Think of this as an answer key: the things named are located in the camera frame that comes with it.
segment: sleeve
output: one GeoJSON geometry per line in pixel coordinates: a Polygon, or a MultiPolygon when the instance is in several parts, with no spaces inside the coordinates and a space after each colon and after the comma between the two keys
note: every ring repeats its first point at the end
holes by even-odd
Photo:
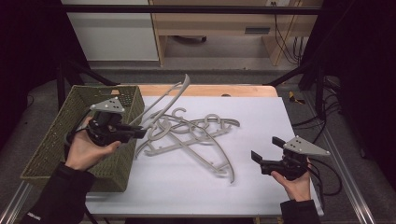
{"type": "Polygon", "coordinates": [[[60,163],[21,223],[79,223],[84,217],[85,197],[94,180],[94,175],[60,163]]]}
{"type": "Polygon", "coordinates": [[[313,200],[296,202],[290,200],[280,205],[285,224],[318,224],[320,219],[313,200]]]}

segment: plastic basket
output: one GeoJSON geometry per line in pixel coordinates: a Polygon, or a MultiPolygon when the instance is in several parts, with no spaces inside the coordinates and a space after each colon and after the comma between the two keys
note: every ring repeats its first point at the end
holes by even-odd
{"type": "MultiPolygon", "coordinates": [[[[73,86],[55,121],[21,174],[21,179],[43,189],[52,172],[64,161],[64,136],[70,132],[88,108],[118,96],[125,108],[122,123],[130,123],[144,110],[137,86],[87,87],[73,86]]],[[[127,188],[136,140],[90,169],[96,176],[93,192],[123,192],[127,188]]]]}

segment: wicker basket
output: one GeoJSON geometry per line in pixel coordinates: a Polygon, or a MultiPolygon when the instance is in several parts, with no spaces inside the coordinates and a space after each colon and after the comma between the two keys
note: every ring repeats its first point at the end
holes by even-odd
{"type": "MultiPolygon", "coordinates": [[[[143,112],[144,102],[137,86],[74,86],[40,146],[26,165],[21,179],[43,189],[56,166],[60,161],[64,161],[65,134],[73,129],[91,105],[115,96],[119,97],[125,108],[122,123],[130,123],[143,112]]],[[[131,141],[90,169],[90,172],[97,178],[92,191],[123,192],[126,190],[134,159],[135,144],[136,140],[131,141]]]]}

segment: white cabinet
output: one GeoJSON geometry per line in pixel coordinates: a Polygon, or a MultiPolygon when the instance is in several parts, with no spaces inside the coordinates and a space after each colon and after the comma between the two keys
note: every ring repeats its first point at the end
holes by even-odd
{"type": "MultiPolygon", "coordinates": [[[[62,0],[63,4],[147,5],[147,0],[62,0]]],[[[68,13],[89,62],[158,61],[149,13],[68,13]]]]}

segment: table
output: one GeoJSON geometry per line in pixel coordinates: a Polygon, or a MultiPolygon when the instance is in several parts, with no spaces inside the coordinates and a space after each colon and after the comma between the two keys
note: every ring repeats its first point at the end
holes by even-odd
{"type": "MultiPolygon", "coordinates": [[[[168,89],[169,86],[141,85],[139,87],[144,96],[145,103],[149,103],[156,99],[156,97],[152,97],[153,95],[155,96],[162,94],[164,90],[168,89]]],[[[247,116],[248,119],[254,118],[255,116],[253,116],[253,114],[260,114],[262,118],[267,118],[267,116],[272,114],[271,116],[275,116],[274,118],[283,121],[282,124],[276,125],[277,127],[269,127],[271,134],[281,138],[286,138],[285,140],[289,140],[287,137],[293,137],[292,129],[290,127],[290,122],[283,106],[283,102],[280,98],[277,98],[276,90],[273,87],[249,85],[190,85],[183,94],[183,97],[180,97],[177,103],[186,104],[186,102],[202,101],[205,101],[206,103],[212,102],[210,103],[212,105],[218,105],[218,102],[222,101],[223,107],[230,108],[231,106],[236,106],[244,108],[244,111],[247,111],[251,115],[247,116]],[[219,97],[223,94],[228,94],[232,97],[219,97]],[[266,108],[263,111],[256,112],[248,110],[248,105],[250,103],[259,105],[264,101],[271,102],[271,105],[277,106],[280,108],[280,110],[274,111],[273,108],[266,108]]],[[[192,105],[195,107],[188,105],[188,113],[190,113],[189,109],[191,108],[195,108],[197,111],[199,110],[198,108],[205,108],[200,104],[192,105]]],[[[243,130],[246,129],[246,126],[245,128],[243,126],[244,120],[240,121],[241,130],[238,130],[239,128],[236,129],[236,132],[232,133],[233,136],[231,136],[231,138],[235,138],[237,135],[240,136],[240,133],[243,133],[243,130]]],[[[90,193],[87,197],[87,206],[94,215],[104,217],[278,216],[280,215],[279,203],[288,199],[286,192],[284,192],[282,187],[275,183],[271,176],[261,175],[260,167],[249,158],[249,152],[251,149],[254,149],[259,154],[262,154],[267,160],[280,160],[282,150],[272,145],[270,139],[268,139],[268,141],[262,139],[262,135],[260,134],[249,134],[248,138],[244,136],[243,139],[247,142],[260,141],[262,145],[255,146],[254,148],[248,148],[242,154],[241,151],[234,151],[234,153],[229,153],[226,151],[230,157],[230,161],[236,162],[237,165],[235,166],[235,181],[232,184],[227,178],[216,178],[216,176],[211,175],[207,170],[197,166],[196,161],[186,159],[188,157],[184,157],[182,163],[180,163],[177,167],[174,166],[175,160],[170,157],[170,154],[165,155],[165,158],[148,158],[145,156],[140,156],[137,161],[134,161],[129,188],[124,193],[90,193]],[[273,152],[265,153],[265,148],[271,148],[273,152]],[[238,158],[241,157],[244,157],[242,163],[241,161],[238,161],[238,158]],[[199,174],[191,173],[192,170],[199,171],[199,174]],[[171,172],[168,174],[172,174],[172,176],[167,176],[166,172],[171,172]],[[174,183],[177,183],[176,188],[172,187],[173,181],[176,181],[174,183]],[[194,192],[186,190],[184,187],[179,189],[178,187],[180,187],[180,183],[187,189],[190,189],[191,186],[195,186],[197,188],[194,189],[194,192]],[[166,191],[166,194],[162,194],[161,189],[163,188],[168,188],[170,190],[166,191]],[[261,192],[263,190],[268,190],[266,192],[271,193],[262,194],[261,192]],[[199,192],[206,192],[208,193],[208,196],[193,196],[193,194],[199,192]],[[134,201],[125,201],[125,199],[128,199],[129,196],[131,196],[131,194],[134,195],[134,201]]],[[[222,141],[219,140],[219,142],[224,148],[230,148],[230,144],[235,144],[228,140],[226,140],[224,143],[224,139],[222,141]]],[[[13,201],[17,203],[23,203],[24,199],[28,197],[29,193],[29,190],[26,190],[26,188],[29,188],[29,186],[23,187],[21,185],[21,190],[18,190],[13,201]]],[[[314,190],[311,190],[311,192],[312,198],[316,202],[318,212],[322,215],[323,212],[318,205],[318,196],[314,190]]],[[[21,207],[21,205],[11,206],[9,211],[6,211],[6,213],[2,215],[2,218],[15,218],[19,212],[19,207],[21,207]]]]}

